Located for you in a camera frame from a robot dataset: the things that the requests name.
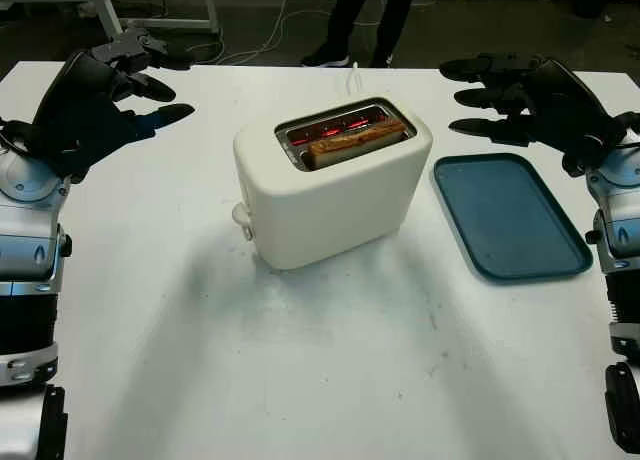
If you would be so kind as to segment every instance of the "black pants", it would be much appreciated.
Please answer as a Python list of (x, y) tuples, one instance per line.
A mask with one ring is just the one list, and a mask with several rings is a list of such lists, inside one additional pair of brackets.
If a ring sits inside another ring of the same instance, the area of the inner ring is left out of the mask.
[[(376, 55), (387, 57), (393, 53), (402, 28), (407, 20), (413, 0), (387, 0), (380, 26)], [(329, 19), (328, 41), (341, 50), (347, 50), (353, 24), (365, 0), (337, 0)]]

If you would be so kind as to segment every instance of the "blue tray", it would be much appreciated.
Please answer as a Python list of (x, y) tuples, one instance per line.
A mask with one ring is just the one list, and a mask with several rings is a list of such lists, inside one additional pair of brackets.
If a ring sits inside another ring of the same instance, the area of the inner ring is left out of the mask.
[(584, 240), (524, 158), (445, 157), (434, 173), (471, 260), (489, 279), (576, 275), (593, 263)]

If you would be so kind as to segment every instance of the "floor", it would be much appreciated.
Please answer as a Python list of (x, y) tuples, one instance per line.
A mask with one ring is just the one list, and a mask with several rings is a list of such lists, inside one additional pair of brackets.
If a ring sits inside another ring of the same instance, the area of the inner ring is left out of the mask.
[[(158, 31), (193, 51), (199, 61), (295, 66), (323, 40), (333, 0), (216, 0), (224, 52), (210, 35)], [(353, 34), (351, 53), (366, 64), (384, 0), (368, 0)], [(114, 0), (121, 16), (161, 15), (162, 0)], [(202, 0), (166, 0), (170, 16), (202, 17)], [(72, 51), (106, 40), (95, 18), (80, 19), (73, 5), (15, 5), (0, 14), (0, 78), (19, 60), (64, 60)], [(235, 55), (264, 50), (258, 55)], [(606, 15), (585, 20), (569, 0), (414, 0), (393, 65), (433, 68), (486, 51), (554, 56), (575, 70), (627, 72), (640, 85), (640, 5), (612, 3)]]

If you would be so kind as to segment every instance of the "bread slice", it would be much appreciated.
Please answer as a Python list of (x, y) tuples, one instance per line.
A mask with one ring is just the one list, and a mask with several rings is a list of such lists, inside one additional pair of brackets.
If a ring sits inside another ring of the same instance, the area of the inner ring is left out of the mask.
[(358, 133), (345, 133), (318, 140), (309, 145), (309, 163), (313, 170), (318, 170), (359, 157), (399, 142), (404, 132), (405, 126), (400, 120), (389, 119)]

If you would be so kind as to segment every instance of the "sneaker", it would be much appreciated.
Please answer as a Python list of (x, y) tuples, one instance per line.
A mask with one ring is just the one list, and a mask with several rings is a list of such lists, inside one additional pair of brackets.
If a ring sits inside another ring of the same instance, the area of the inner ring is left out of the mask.
[(345, 67), (349, 64), (349, 52), (324, 43), (314, 54), (304, 57), (303, 67)]
[(393, 55), (381, 55), (374, 53), (373, 59), (369, 64), (369, 68), (391, 68), (391, 61), (393, 60)]

